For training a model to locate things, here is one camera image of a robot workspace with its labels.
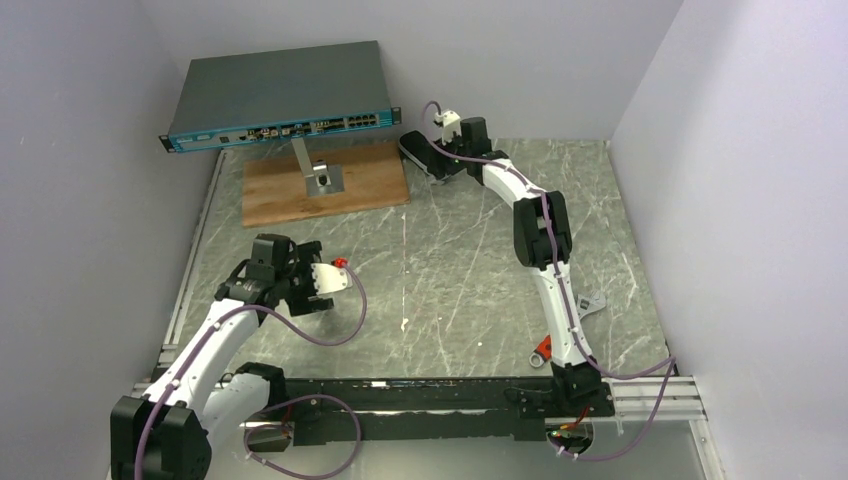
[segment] gray wall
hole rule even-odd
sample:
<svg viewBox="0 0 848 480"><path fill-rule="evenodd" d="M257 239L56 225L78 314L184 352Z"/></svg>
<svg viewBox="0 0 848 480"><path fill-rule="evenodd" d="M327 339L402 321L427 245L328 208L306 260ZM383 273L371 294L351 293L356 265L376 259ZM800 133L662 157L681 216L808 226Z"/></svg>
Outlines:
<svg viewBox="0 0 848 480"><path fill-rule="evenodd" d="M839 0L687 1L612 139L729 478L848 469L846 24Z"/></svg>
<svg viewBox="0 0 848 480"><path fill-rule="evenodd" d="M609 138L681 0L142 0L192 58L376 39L405 128L435 99L499 137Z"/></svg>
<svg viewBox="0 0 848 480"><path fill-rule="evenodd" d="M0 478L103 478L212 155L162 153L181 77L134 0L0 2Z"/></svg>

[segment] gray marble surface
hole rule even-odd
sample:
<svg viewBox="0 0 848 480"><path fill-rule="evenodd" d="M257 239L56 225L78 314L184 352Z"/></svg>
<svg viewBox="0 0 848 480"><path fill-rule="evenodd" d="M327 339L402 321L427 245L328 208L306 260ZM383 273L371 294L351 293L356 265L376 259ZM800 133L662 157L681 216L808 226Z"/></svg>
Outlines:
<svg viewBox="0 0 848 480"><path fill-rule="evenodd" d="M313 141L309 148L361 141ZM665 338L603 142L497 140L495 147L533 182L566 197L574 290L600 290L608 301L583 322L599 362L633 372L665 358ZM244 162L286 154L289 145L274 143L236 149L225 160L189 284L180 348L203 321L216 285L249 256L256 234L269 232L297 242L320 240L325 261L348 258L367 290L368 317L353 341L330 348L269 319L231 368L258 361L279 365L290 377L324 378L548 374L527 360L547 334L545 318L513 253L511 210L496 194L465 174L430 185L405 162L409 205L243 228ZM359 293L348 289L333 298L334 310L295 322L321 338L345 336L358 319Z"/></svg>

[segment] purple cable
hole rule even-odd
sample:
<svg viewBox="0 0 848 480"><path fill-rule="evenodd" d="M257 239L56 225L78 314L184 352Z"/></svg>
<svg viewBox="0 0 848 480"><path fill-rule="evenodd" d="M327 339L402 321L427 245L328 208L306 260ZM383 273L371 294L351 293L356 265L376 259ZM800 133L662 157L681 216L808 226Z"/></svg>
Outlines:
<svg viewBox="0 0 848 480"><path fill-rule="evenodd" d="M357 277L356 274L353 273L353 270L351 270L348 266L345 266L343 268L348 273L348 275L350 275L350 278L353 279L353 283L355 283L356 287L359 289L359 295L362 297L362 312L359 315L359 323L356 324L356 328L353 330L353 333L351 333L350 335L348 335L347 337L345 337L341 340L334 341L334 342L326 342L324 340L317 339L317 338L309 335L308 333L304 332L303 330L297 328L297 326L295 326L295 324L293 324L291 321L289 321L286 317L284 317L284 316L280 315L279 313L275 312L274 310L272 310L268 307L262 306L262 305L242 305L241 307L234 308L234 309L230 310L229 312L221 315L221 317L215 323L220 324L220 323L223 323L223 322L229 320L230 318L232 318L236 314L239 314L241 312L247 312L247 311L250 311L250 310L255 310L255 311L267 313L268 315L271 315L272 317L276 318L277 320L280 320L287 327L292 329L294 331L294 333L296 333L300 337L302 337L305 340L308 340L308 341L310 341L310 342L312 342L316 345L321 345L323 347L335 347L335 346L341 345L343 343L347 343L353 337L355 337L357 333L359 333L359 330L362 328L362 325L365 323L365 315L368 313L368 299L365 296L365 287L362 286L362 282L359 281L359 277ZM194 363L194 360L200 354L200 351L203 349L203 347L206 345L206 343L209 341L209 339L212 337L212 335L217 331L218 330L215 328L215 326L211 325L203 333L203 335L200 337L200 339L194 345L194 348L192 348L191 352L189 352L188 356L186 357L186 360L183 362L182 365L180 365L180 368L177 369L177 373L174 374L174 380L175 381L177 381L179 383L179 381L182 380L183 375L185 375L185 373L191 367L191 364ZM168 385L165 386L165 390L162 392L162 396L159 397L159 400L156 401L155 405L153 405L153 410L150 411L150 415L147 416L147 421L144 422L144 428L142 428L141 436L139 437L139 440L138 440L138 448L135 451L135 465L133 465L133 478L135 480L142 480L142 475L143 475L142 461L144 460L144 450L147 447L147 441L150 438L150 432L153 429L153 422L156 420L156 417L159 415L159 412L162 410L162 407L165 405L165 402L168 401L168 397L170 397L171 393L176 389L177 389L177 387L174 386L173 383L169 383ZM305 479L305 480L329 478L329 477L336 475L337 473L341 472L345 468L347 468L347 466L350 465L353 462L354 457L359 452L359 442L360 442L360 439L362 437L361 432L360 432L360 428L359 428L359 419L356 418L356 416L353 413L353 410L351 410L351 408L349 406L347 406L346 403L342 402L338 398L331 397L329 395L318 395L318 396L315 396L315 397L316 398L321 397L321 398L326 398L327 400L332 400L332 401L338 403L339 405L341 405L343 408L345 408L345 410L347 410L348 413L353 415L353 420L354 420L354 423L356 424L356 430L357 430L357 446L354 447L353 453L351 454L350 458L343 464L343 466L340 467L337 470L334 470L333 473L329 476L308 477L308 476L298 476L297 474L288 473L288 472L282 472L282 473L286 473L287 475L302 478L302 479ZM313 398L313 396L296 398L294 400L290 400L289 402L287 402L285 404L277 405L275 407L288 406L290 403L294 403L294 402L298 402L300 400L310 399L310 398Z"/></svg>
<svg viewBox="0 0 848 480"><path fill-rule="evenodd" d="M249 445L250 436L253 435L253 433L256 432L257 430L261 430L262 427L252 428L244 436L244 449L247 451L248 456L251 459L256 460L257 462L261 463L262 465L264 465L266 467L269 467L273 470L276 470L276 471L278 471L282 474L288 475L290 477L300 478L301 480L324 480L325 478L330 478L330 477L334 477L334 476L338 475L344 469L349 467L350 464L353 463L353 459L356 458L356 455L359 453L359 450L362 448L362 426L359 424L359 419L356 417L356 414L353 412L353 408L351 408L350 405L346 404L342 400L340 400L336 397L330 396L330 395L324 395L324 394L321 394L321 393L316 393L314 395L304 395L302 397L293 398L293 399L291 399L287 402L283 402L283 403L268 407L268 408L260 411L259 413L272 412L274 410L278 410L278 409L283 408L283 407L288 407L289 405L293 405L295 403L302 402L304 400L313 400L313 399L316 399L316 400L317 399L324 399L324 400L330 400L331 402L337 403L347 413L349 413L350 417L353 419L353 425L356 428L356 440L354 441L354 444L353 444L353 451L350 453L350 456L347 457L347 460L345 460L344 463L342 463L335 470L333 470L331 472L327 472L327 473L322 473L320 475L306 475L306 474L303 474L303 473L297 473L297 472L292 472L291 470L287 470L287 469L277 465L276 463L274 463L272 461L269 461L269 460L266 460L266 459L260 457L259 455L254 453L252 450L250 450L250 445Z"/></svg>
<svg viewBox="0 0 848 480"><path fill-rule="evenodd" d="M435 100L431 100L431 101L427 102L427 104L424 106L424 110L421 112L421 119L422 119L422 121L424 122L425 125L427 123L427 121L426 121L427 109L431 105L435 105L438 112L442 113L442 107L441 107L441 105L439 105L438 102L436 102ZM507 172L513 174L515 177L517 177L524 186L530 185L529 180L527 180L527 178L524 177L524 175L522 175L520 172L518 172L515 169L510 169L508 167L505 167L502 164L499 164L499 163L497 163L495 161L491 161L491 160L486 160L486 159L482 159L482 158L463 157L463 156L460 156L460 155L455 155L453 153L450 153L450 152L442 149L438 145L436 145L436 142L430 140L430 138L427 137L427 135L424 135L424 137L427 138L427 142L430 143L430 146L432 146L437 152L441 153L442 155L444 155L448 158L453 158L455 160L461 160L461 161L467 161L467 162L476 162L476 163L485 163L485 164L490 164L490 165L498 165L501 168L503 168L505 171L507 171ZM560 271L559 265L558 265L559 258L558 258L558 255L557 255L556 235L554 235L553 223L551 222L550 215L548 214L548 198L547 198L547 194L546 194L547 192L545 192L542 189L538 189L538 188L531 188L530 191L533 192L533 193L537 193L539 195L539 197L541 198L541 201L542 201L542 215L545 219L545 231L548 234L548 239L550 240L551 247L552 247L551 250L553 251L554 273L556 274L557 284L559 285L560 294L562 295L562 300L563 300L563 303L565 304L565 311L566 311L567 316L568 316L568 325L571 328L571 336L574 339L574 343L577 344L577 349L580 351L580 354L583 356L584 359L586 359L586 362L589 363L589 365L591 365L592 368L594 368L595 370L597 370L601 374L603 374L607 377L610 377L610 378L617 379L617 380L633 380L635 378L644 377L644 376L649 375L649 374L659 370L660 368L668 365L668 370L666 371L665 377L663 378L662 385L660 386L659 394L657 395L657 402L654 404L654 408L651 410L650 415L648 415L648 420L645 423L645 426L642 427L642 430L639 432L639 434L636 436L636 438L633 439L632 442L630 442L626 447L622 448L618 452L615 452L615 453L612 453L612 454L609 454L609 455L578 456L577 454L572 454L571 452L564 452L567 455L574 458L575 460L579 459L579 460L584 460L584 461L588 461L588 462L603 462L603 461L606 461L606 460L613 460L613 459L619 458L622 455L625 455L629 451L633 450L639 444L639 442L642 441L642 438L644 438L644 436L645 436L645 434L647 434L648 430L650 430L651 425L654 423L654 417L656 417L657 412L659 411L660 403L662 402L663 395L665 394L665 388L666 388L666 386L668 386L668 381L671 378L672 372L674 371L674 365L677 362L677 358L674 357L674 356L669 356L668 358L661 361L660 363L654 365L653 367L642 370L641 372L637 372L637 373L630 374L630 375L617 375L617 374L612 373L612 372L606 370L605 368L601 367L589 355L589 353L583 347L583 344L580 343L580 338L577 334L576 324L574 322L574 313L571 311L571 305L569 305L569 303L568 303L566 286L565 286L565 283L563 283L563 281L562 281L562 272Z"/></svg>

